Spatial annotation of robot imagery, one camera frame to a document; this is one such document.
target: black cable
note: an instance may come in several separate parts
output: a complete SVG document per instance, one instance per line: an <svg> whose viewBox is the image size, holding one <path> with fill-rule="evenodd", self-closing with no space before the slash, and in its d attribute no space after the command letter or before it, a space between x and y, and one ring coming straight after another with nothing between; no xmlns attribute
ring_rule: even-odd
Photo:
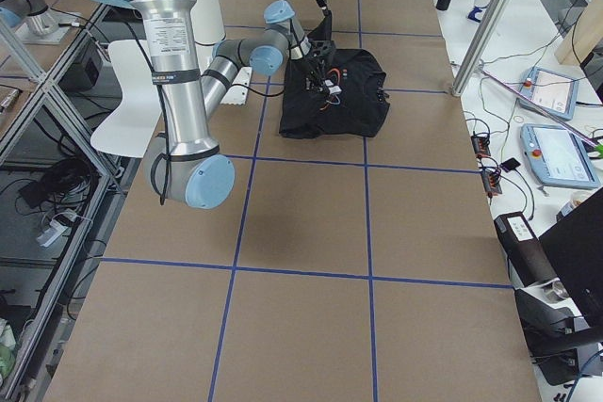
<svg viewBox="0 0 603 402"><path fill-rule="evenodd" d="M524 196L524 207L521 210L522 214L526 213L526 209L528 209L528 195L526 194L526 192L524 191L523 188L521 188L515 181L512 181L511 179L507 178L504 174L500 175L501 179L504 179L505 181L513 184L515 187L517 187L517 189L521 192L521 194Z"/></svg>
<svg viewBox="0 0 603 402"><path fill-rule="evenodd" d="M519 177L521 178L521 180L524 182L524 184L528 188L528 191L530 192L531 214L528 217L528 221L534 220L534 213L536 211L536 202L534 201L534 192L532 191L530 184L528 184L528 181L526 181L526 178L524 178L524 175L521 174L518 169L513 169L513 171L519 175Z"/></svg>
<svg viewBox="0 0 603 402"><path fill-rule="evenodd" d="M17 184L21 181L28 181L30 183L35 183L36 180L35 179L31 179L31 178L19 178L19 179L15 179L14 181L8 183L7 185L5 185L4 187L2 187L2 190L0 190L0 196L2 196L2 194L4 192L6 192L8 190L9 187L11 187L13 184Z"/></svg>
<svg viewBox="0 0 603 402"><path fill-rule="evenodd" d="M144 51L144 48L142 47L142 44L140 43L140 39L136 35L136 32L134 31L134 29L132 28L132 25L130 25L130 23L128 23L123 18L123 16L120 14L119 11L117 11L116 9L113 9L113 11L115 12L118 19L120 19L123 22L123 24L128 28L128 30L132 34L132 37L134 38L134 41L136 42L137 47L142 52L142 56L144 57L144 60L146 61L147 66L149 67L149 70L151 71L151 73L154 73L155 68L153 67L153 63L152 63L151 59L149 58L149 56L147 56L147 53ZM161 115L163 116L163 127L166 132L166 136L165 136L166 170L165 170L164 179L163 179L163 189L161 190L161 195L159 195L159 204L163 205L166 201L166 196L167 196L167 192L168 192L168 183L170 181L170 173L171 173L170 131L168 128L168 112L166 110L166 100L165 100L166 95L165 95L165 92L161 85L157 85L156 87L157 87L157 95L159 96L159 105L161 107Z"/></svg>
<svg viewBox="0 0 603 402"><path fill-rule="evenodd" d="M71 148L68 148L67 146L65 146L64 144L62 144L62 142L60 141L60 140L62 139L62 137L61 137L61 139L59 139L59 138L54 138L53 136L51 136L51 135L50 135L50 133L49 133L48 131L46 131L46 129L44 129L44 126L42 126L42 125L41 125L41 123L40 123L40 122L39 122L37 119L35 119L35 118L34 118L33 122L34 122L34 124L36 124L36 125L38 126L38 128L40 129L40 131L41 131L41 132L42 132L42 133L43 133L45 136L47 136L47 137L48 137L50 140L54 141L54 142L57 144L57 146L58 146L58 150L59 150L59 151L60 151L62 154L65 154L65 155L68 155L68 156L69 156L69 155L76 155L75 150L72 150Z"/></svg>
<svg viewBox="0 0 603 402"><path fill-rule="evenodd" d="M565 20L567 19L567 17L569 16L570 11L572 10L573 7L576 6L576 4L578 3L579 0L575 0L574 2L572 2L572 5L570 5L569 9L567 10L567 12L565 13L565 16L563 17L563 19L561 20L560 26L562 27L562 24L565 22ZM510 55L510 56L500 56L499 58L495 58L494 60L490 60L490 61L484 61L483 64L484 65L490 65L492 63L495 63L499 60L504 60L507 58L514 58L517 56L531 56L535 53L537 53L538 51L540 51L541 49L545 49L545 51L543 52L543 54L541 55L541 57L536 61L536 63L533 66L537 66L538 63L540 63L540 61L544 58L545 54L546 54L546 50L548 49L548 47L550 47L553 42L555 42L555 40L561 35L562 31L559 30L555 36L551 39L551 41L549 41L547 44L539 47L538 49L535 49L532 52L529 52L527 54L514 54L514 55Z"/></svg>
<svg viewBox="0 0 603 402"><path fill-rule="evenodd" d="M82 285L82 283L86 280L86 278L89 277L90 275L92 275L96 271L97 268L98 268L98 265L93 267L86 275L84 275L82 278L80 278L80 280L75 284L75 287L73 288L72 293L69 296L69 300L67 300L67 315L69 316L70 319L72 319L72 320L77 319L76 317L73 317L71 310L70 310L72 301L76 299L73 297L73 295L75 294L75 291L77 291L77 288L79 288L79 286Z"/></svg>
<svg viewBox="0 0 603 402"><path fill-rule="evenodd" d="M66 14L68 16L73 16L74 18L78 18L78 19L81 19L82 21L85 21L86 24L89 24L90 26L94 27L98 31L98 33L101 34L101 36L105 39L106 42L111 42L111 40L105 35L105 33L103 33L103 30L101 30L100 27L98 25L96 25L93 21L91 21L90 19L86 19L85 17L80 16L79 14L68 13L67 11L63 11L62 9L58 9L58 8L54 8L54 7L50 7L50 9L52 11L56 11L57 13Z"/></svg>
<svg viewBox="0 0 603 402"><path fill-rule="evenodd" d="M21 93L23 93L22 89L20 89L19 87L14 87L12 85L0 84L0 87L18 89Z"/></svg>
<svg viewBox="0 0 603 402"><path fill-rule="evenodd" d="M82 93L81 91L74 91L73 94L75 94L76 96L79 96L80 98L84 98L86 101L88 101L91 104L96 105L101 110L106 110L108 112L112 111L110 108L107 108L107 107L105 107L103 105L100 105L99 103L97 103L96 101L94 101L92 98L90 98L90 96L88 96L87 94Z"/></svg>
<svg viewBox="0 0 603 402"><path fill-rule="evenodd" d="M233 84L233 85L231 85L231 87L243 87L243 88L248 89L251 93L259 94L260 96L265 96L267 98L276 98L278 96L281 96L285 92L285 89L283 88L278 93L273 93L273 94L263 93L262 91L258 91L257 89L253 89L253 88L248 87L247 85L243 85L243 84Z"/></svg>
<svg viewBox="0 0 603 402"><path fill-rule="evenodd" d="M102 115L108 115L109 113L111 113L110 110L107 110L105 112L97 112L97 113L93 113L92 115L88 115L87 117L84 117L84 120L88 121L88 120L92 120L94 118L100 117Z"/></svg>

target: white desk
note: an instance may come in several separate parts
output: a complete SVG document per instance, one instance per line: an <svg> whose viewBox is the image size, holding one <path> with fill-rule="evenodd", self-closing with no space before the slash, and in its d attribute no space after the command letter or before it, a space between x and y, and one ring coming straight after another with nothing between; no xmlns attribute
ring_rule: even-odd
<svg viewBox="0 0 603 402"><path fill-rule="evenodd" d="M479 24L466 18L467 13L472 7L473 0L452 0L447 11L438 11L438 18L446 40L448 55L451 61L459 64L462 62L469 43L479 26ZM484 61L491 61L501 56L529 53L549 43L556 34L557 28L548 17L540 0L512 0L499 21L482 59ZM562 39L558 37L546 49L546 54L540 60L539 66L576 76L576 78L583 77L584 72L580 67L563 66L555 59L554 52L561 41ZM544 49L531 56L518 56L500 60L487 65L486 69L492 74L499 76L502 80L518 82L523 79L526 70L538 61L543 52ZM483 109L479 95L480 80L481 77L478 75L475 75L471 79L462 96L463 108L475 114L477 118L486 121L492 131L504 130L506 124ZM509 137L506 145L504 145L504 149L504 134L493 134L491 136L490 150L499 163L511 157L521 162L522 166L518 170L521 171L530 184L536 206L534 219L530 222L530 226L537 235L540 235L555 222L555 215L569 200L571 193L575 189L546 187L546 193L548 194L546 196L543 191L537 188L540 184L529 170L529 163L520 146L519 130L522 123L554 124L554 122L519 105L512 115L514 96L488 79L483 82L482 92L484 104L488 110L504 119L512 118ZM599 103L595 91L587 80L579 81L579 101L592 104ZM473 130L474 123L475 121L468 122L469 131ZM603 127L603 108L577 106L571 124L581 132L590 135L595 128ZM481 124L476 124L475 130L476 132L482 132L485 128ZM600 161L598 162L595 163L595 167L599 178L603 181L603 165ZM526 190L525 184L517 174L511 172L505 174L505 176ZM517 188L504 180L501 182L501 188L503 194L494 197L491 205L493 218L500 214L521 210L523 206L524 198ZM530 214L530 208L529 201L526 217ZM536 367L535 373L543 401L552 400L557 393L568 392L562 386L549 386L540 370ZM600 400L602 394L603 378L584 378L580 381L572 397L572 402Z"/></svg>

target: blue tape line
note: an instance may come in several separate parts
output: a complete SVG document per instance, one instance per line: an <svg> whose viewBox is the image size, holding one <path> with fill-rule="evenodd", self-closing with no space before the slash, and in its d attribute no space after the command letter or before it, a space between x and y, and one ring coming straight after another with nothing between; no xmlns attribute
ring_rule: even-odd
<svg viewBox="0 0 603 402"><path fill-rule="evenodd" d="M362 1L358 0L358 41L362 49ZM367 259L368 259L368 307L370 317L370 355L373 383L373 402L379 402L379 378L377 375L377 333L375 329L375 288L373 284L372 232L370 230L370 189L368 185L367 138L362 138L365 171L365 209L367 218Z"/></svg>
<svg viewBox="0 0 603 402"><path fill-rule="evenodd" d="M370 189L368 181L368 150L367 139L363 138L365 158L365 208L367 217L367 258L368 258L368 302L370 308L370 350L372 355L373 401L379 401L379 380L377 376L377 333L375 329L375 293L373 284L373 250L372 232L370 229Z"/></svg>
<svg viewBox="0 0 603 402"><path fill-rule="evenodd" d="M112 258L103 256L100 258L105 263L120 263L120 264L143 264L143 265L163 265L171 267L196 267L210 268L212 270L232 270L229 265L219 264L203 264L203 263L187 263L184 261L158 261L155 259L133 259L133 258Z"/></svg>
<svg viewBox="0 0 603 402"><path fill-rule="evenodd" d="M358 45L359 47L362 49L362 9L361 9L361 4L360 4L360 0L357 0L358 2Z"/></svg>
<svg viewBox="0 0 603 402"><path fill-rule="evenodd" d="M435 286L481 287L486 289L513 289L510 284L495 284L490 282L423 280L415 278L373 277L374 281L407 282L411 284L430 284Z"/></svg>
<svg viewBox="0 0 603 402"><path fill-rule="evenodd" d="M449 94L442 89L414 89L414 88L386 88L385 91L399 91L401 93L426 93L426 94Z"/></svg>
<svg viewBox="0 0 603 402"><path fill-rule="evenodd" d="M354 275L351 273L330 273L330 272L314 272L304 270L288 270L282 268L262 268L262 267L241 267L238 266L236 270L242 272L253 272L253 273L275 273L279 275L299 275L303 277L323 277L323 278L338 278L343 280L369 280L370 277L366 275Z"/></svg>
<svg viewBox="0 0 603 402"><path fill-rule="evenodd" d="M267 89L270 87L270 78L267 82ZM260 115L260 121L257 130L257 138L255 139L255 147L253 149L253 158L252 158L252 168L249 173L249 180L247 183L247 192L245 194L245 202L243 203L243 213L241 214L241 223L238 228L238 237L236 239L236 251L235 258L233 260L232 271L230 275L230 281L228 283L228 292L226 295L226 302L224 305L224 313L222 315L222 323L220 326L220 337L218 340L218 349L216 350L216 358L214 359L214 370L212 372L211 384L209 386L209 395L207 397L208 402L212 402L214 398L214 392L216 391L216 381L218 379L218 370L220 368L220 357L222 351L222 345L224 343L224 334L226 332L226 323L228 322L228 313L230 312L230 302L233 295L233 289L235 287L235 276L236 276L236 264L238 262L238 256L241 251L241 243L243 241L243 231L245 230L245 221L247 219L247 209L249 207L249 200L252 194L252 185L253 185L253 174L255 172L255 163L257 151L259 149L260 137L262 134L262 125L264 123L264 117L266 114L266 106L267 106L267 97L264 97L264 103L262 105L262 113Z"/></svg>
<svg viewBox="0 0 603 402"><path fill-rule="evenodd" d="M427 33L397 33L397 32L362 32L365 35L380 35L386 37L413 37L413 38L444 38L442 34Z"/></svg>
<svg viewBox="0 0 603 402"><path fill-rule="evenodd" d="M231 265L219 265L219 264L205 264L205 263L190 263L185 261L160 261L153 259L137 259L137 258L115 258L115 257L102 257L101 261L112 264L134 264L134 265L158 265L165 267L191 267L191 268L206 268L210 270L236 270L241 272L253 272L253 273L276 273L280 275L300 275L305 277L321 277L321 278L334 278L343 280L361 280L361 281L388 281L388 282L403 282L409 284L425 284L425 285L436 285L436 286L461 286L461 287L482 287L487 289L513 289L509 284L496 284L488 282L472 282L472 281L448 281L448 280L426 280L417 278L403 278L403 277L384 277L368 275L356 275L352 273L333 273L333 272L318 272L311 270L291 270L286 268L264 268L264 267L249 267L249 266L237 266L232 267Z"/></svg>

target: computer monitor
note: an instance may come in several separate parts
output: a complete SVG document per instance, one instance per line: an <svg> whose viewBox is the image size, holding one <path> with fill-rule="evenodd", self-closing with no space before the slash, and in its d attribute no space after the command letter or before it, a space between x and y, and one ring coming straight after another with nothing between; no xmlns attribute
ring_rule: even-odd
<svg viewBox="0 0 603 402"><path fill-rule="evenodd" d="M585 320L603 326L603 190L542 234L540 242Z"/></svg>

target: silver arm segment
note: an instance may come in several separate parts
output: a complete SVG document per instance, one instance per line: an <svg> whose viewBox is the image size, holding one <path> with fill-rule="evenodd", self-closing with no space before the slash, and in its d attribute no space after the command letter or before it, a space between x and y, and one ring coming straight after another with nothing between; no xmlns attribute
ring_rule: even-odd
<svg viewBox="0 0 603 402"><path fill-rule="evenodd" d="M205 209L220 205L232 190L235 171L232 162L219 154L208 118L241 67L272 75L288 57L304 60L311 45L293 9L286 1L270 5L264 14L264 33L219 43L202 76L190 21L196 0L96 1L135 8L142 15L166 123L166 131L151 141L143 157L148 183L161 200Z"/></svg>

